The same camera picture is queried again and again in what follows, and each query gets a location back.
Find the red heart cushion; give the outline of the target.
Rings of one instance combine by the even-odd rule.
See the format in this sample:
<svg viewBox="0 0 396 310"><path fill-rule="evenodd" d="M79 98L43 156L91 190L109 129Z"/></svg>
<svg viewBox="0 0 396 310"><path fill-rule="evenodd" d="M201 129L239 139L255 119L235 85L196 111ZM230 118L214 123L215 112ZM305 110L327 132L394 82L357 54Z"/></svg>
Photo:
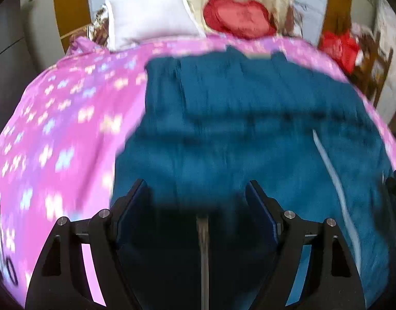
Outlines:
<svg viewBox="0 0 396 310"><path fill-rule="evenodd" d="M203 16L212 30L245 40L273 36L277 32L274 16L255 0L208 0Z"/></svg>

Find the pink floral bed sheet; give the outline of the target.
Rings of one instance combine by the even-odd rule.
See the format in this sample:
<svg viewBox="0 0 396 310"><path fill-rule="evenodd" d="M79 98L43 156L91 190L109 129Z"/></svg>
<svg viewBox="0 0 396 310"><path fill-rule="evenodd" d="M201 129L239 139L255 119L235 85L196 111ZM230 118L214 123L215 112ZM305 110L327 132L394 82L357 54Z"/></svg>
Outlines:
<svg viewBox="0 0 396 310"><path fill-rule="evenodd" d="M54 221L87 217L108 205L115 156L144 109L144 64L158 55L228 45L245 53L281 51L297 64L344 79L329 57L303 40L215 36L156 40L119 53L79 39L28 85L0 135L0 271L19 304Z"/></svg>

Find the teal down jacket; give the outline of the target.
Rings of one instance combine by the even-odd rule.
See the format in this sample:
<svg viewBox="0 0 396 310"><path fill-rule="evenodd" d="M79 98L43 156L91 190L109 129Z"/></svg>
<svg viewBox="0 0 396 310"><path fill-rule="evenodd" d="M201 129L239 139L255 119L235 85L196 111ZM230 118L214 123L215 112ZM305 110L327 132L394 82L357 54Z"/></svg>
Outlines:
<svg viewBox="0 0 396 310"><path fill-rule="evenodd" d="M272 229L245 199L254 180L305 220L334 218L365 301L387 287L396 198L385 144L348 83L275 52L235 48L146 64L146 112L115 160L113 198L151 195L124 221L117 252L144 309L199 309L197 217L209 220L211 309L247 309L272 266Z"/></svg>

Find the white pillow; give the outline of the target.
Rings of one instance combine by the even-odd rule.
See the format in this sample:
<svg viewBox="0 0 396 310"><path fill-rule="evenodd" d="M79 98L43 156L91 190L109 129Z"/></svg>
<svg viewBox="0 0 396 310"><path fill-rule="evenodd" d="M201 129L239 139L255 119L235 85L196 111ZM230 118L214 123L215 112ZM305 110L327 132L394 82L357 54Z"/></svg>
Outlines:
<svg viewBox="0 0 396 310"><path fill-rule="evenodd" d="M156 38L205 36L188 0L105 0L105 5L110 51Z"/></svg>

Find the red shopping bag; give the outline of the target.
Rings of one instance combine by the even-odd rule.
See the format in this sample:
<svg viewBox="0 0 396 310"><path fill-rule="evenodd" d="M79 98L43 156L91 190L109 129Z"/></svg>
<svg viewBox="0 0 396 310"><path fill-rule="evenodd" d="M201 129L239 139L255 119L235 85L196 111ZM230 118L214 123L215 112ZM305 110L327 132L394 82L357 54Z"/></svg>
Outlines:
<svg viewBox="0 0 396 310"><path fill-rule="evenodd" d="M350 32L341 35L324 32L318 48L331 57L346 75L353 73L360 46Z"/></svg>

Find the wooden chair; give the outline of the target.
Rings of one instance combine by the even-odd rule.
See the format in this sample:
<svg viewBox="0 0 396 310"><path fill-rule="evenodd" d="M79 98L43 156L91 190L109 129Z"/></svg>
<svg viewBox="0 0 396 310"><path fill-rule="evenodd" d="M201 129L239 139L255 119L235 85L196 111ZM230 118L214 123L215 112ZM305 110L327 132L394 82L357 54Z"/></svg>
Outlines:
<svg viewBox="0 0 396 310"><path fill-rule="evenodd" d="M388 52L382 49L381 37L381 32L377 30L375 36L365 34L359 38L363 59L349 76L349 81L362 92L374 108L377 108L382 95L394 53L392 47Z"/></svg>

